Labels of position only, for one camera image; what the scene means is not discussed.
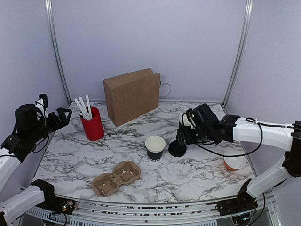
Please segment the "black paper coffee cup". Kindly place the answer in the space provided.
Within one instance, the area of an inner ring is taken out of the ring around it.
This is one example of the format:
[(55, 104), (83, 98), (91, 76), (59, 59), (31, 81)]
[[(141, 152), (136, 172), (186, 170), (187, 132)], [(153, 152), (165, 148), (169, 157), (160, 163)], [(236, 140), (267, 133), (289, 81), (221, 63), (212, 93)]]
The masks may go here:
[(150, 136), (145, 140), (147, 156), (150, 161), (157, 162), (161, 159), (166, 147), (165, 140), (160, 136)]

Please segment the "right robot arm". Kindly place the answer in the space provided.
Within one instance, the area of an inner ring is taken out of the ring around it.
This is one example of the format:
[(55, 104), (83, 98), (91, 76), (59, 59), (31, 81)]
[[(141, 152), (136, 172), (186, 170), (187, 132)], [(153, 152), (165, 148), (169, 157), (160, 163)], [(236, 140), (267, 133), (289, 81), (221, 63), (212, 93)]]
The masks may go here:
[(255, 149), (244, 154), (233, 154), (232, 158), (258, 156), (258, 151), (279, 150), (282, 154), (274, 157), (261, 174), (243, 183), (236, 197), (217, 202), (216, 209), (221, 216), (236, 214), (256, 208), (260, 195), (286, 180), (301, 175), (301, 122), (272, 123), (252, 117), (227, 114), (218, 119), (208, 104), (188, 109), (178, 118), (176, 140), (179, 146), (193, 144), (212, 154), (217, 152), (206, 145), (221, 142), (252, 143)]

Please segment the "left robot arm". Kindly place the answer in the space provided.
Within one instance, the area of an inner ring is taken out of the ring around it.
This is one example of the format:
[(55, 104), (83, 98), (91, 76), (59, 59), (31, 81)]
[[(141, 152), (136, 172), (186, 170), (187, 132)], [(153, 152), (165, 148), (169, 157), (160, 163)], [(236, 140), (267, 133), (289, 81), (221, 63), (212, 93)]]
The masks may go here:
[[(11, 174), (32, 153), (39, 143), (49, 141), (49, 134), (67, 126), (72, 111), (57, 108), (47, 114), (46, 104), (25, 104), (15, 110), (16, 123), (13, 132), (0, 146), (0, 186), (3, 187)], [(59, 198), (54, 186), (37, 179), (28, 188), (0, 204), (0, 224), (9, 226), (32, 207), (44, 204), (58, 212)]]

